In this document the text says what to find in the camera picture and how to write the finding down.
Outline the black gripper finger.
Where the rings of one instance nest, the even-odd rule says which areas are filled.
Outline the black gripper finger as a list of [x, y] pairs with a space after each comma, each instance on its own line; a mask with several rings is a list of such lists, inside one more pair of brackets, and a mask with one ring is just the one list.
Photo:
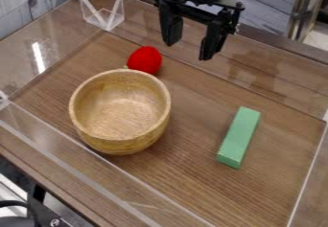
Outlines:
[[178, 14], [176, 2], [178, 0], [159, 0], [162, 38], [167, 46], [182, 38], [183, 18]]
[[227, 35], [232, 33], [231, 11], [220, 10], [207, 24], [206, 35], [200, 40], [199, 60], [212, 58], [212, 55], [222, 49]]

